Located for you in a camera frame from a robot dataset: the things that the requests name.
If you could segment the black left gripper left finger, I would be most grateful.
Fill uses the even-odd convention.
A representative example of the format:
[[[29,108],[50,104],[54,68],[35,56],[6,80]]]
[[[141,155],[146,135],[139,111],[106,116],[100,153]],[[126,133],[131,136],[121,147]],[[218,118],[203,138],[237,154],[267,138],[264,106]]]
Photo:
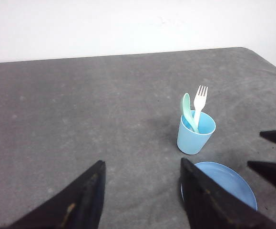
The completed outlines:
[[[61,192],[12,223],[10,229],[97,229],[105,194],[106,165],[97,161]]]

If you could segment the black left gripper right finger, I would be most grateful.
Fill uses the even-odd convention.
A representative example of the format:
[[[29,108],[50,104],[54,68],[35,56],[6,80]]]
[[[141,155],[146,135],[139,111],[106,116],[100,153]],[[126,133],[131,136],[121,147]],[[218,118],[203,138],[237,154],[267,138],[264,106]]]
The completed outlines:
[[[228,193],[185,157],[180,181],[191,228],[276,229],[276,222]]]

